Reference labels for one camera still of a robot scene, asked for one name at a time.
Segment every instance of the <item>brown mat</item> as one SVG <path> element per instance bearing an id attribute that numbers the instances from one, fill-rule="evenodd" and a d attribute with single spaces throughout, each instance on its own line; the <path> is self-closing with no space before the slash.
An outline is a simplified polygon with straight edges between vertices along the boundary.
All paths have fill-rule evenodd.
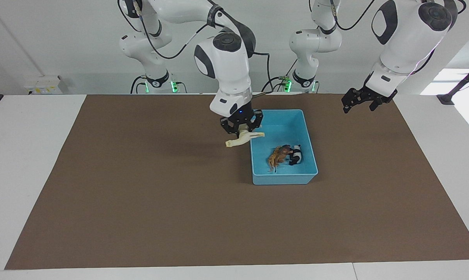
<path id="1" fill-rule="evenodd" d="M 304 110 L 320 174 L 252 185 L 212 96 L 88 96 L 6 269 L 469 259 L 469 232 L 393 104 Z"/>

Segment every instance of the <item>black and white toy animal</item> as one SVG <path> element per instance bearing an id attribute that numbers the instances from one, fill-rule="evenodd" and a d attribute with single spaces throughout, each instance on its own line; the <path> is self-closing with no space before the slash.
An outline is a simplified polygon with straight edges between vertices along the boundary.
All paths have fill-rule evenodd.
<path id="1" fill-rule="evenodd" d="M 290 165 L 297 165 L 300 162 L 302 162 L 302 151 L 300 151 L 300 145 L 295 145 L 290 154 Z"/>

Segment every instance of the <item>green indicator light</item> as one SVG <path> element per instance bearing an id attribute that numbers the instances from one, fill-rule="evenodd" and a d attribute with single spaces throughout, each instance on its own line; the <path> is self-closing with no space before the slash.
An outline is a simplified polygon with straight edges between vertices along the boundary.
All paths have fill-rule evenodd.
<path id="1" fill-rule="evenodd" d="M 291 89 L 292 89 L 292 81 L 288 80 L 288 83 L 286 83 L 285 91 L 290 92 Z"/>
<path id="2" fill-rule="evenodd" d="M 171 86 L 172 86 L 172 92 L 176 93 L 179 91 L 179 89 L 176 86 L 176 83 L 174 83 L 173 81 L 171 81 Z"/>

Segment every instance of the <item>brown toy animal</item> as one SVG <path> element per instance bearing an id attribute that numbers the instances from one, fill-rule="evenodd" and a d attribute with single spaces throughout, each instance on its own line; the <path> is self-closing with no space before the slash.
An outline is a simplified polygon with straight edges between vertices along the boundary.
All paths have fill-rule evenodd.
<path id="1" fill-rule="evenodd" d="M 269 166 L 271 167 L 270 172 L 272 172 L 272 170 L 274 169 L 274 173 L 276 173 L 277 166 L 279 165 L 279 163 L 284 162 L 286 156 L 288 156 L 292 152 L 293 151 L 290 145 L 284 145 L 283 147 L 277 147 L 276 149 L 274 149 L 274 152 L 272 152 L 272 155 L 268 159 Z"/>

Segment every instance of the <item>blue plastic container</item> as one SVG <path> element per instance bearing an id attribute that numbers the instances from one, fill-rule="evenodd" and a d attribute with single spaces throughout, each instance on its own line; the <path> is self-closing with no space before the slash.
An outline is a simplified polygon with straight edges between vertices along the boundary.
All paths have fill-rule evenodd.
<path id="1" fill-rule="evenodd" d="M 264 119 L 257 131 L 265 137 L 250 141 L 252 153 L 252 180 L 254 185 L 308 184 L 318 174 L 318 166 L 311 138 L 302 110 L 263 110 Z M 301 145 L 302 162 L 293 166 L 280 163 L 277 172 L 270 172 L 268 158 L 277 146 Z"/>

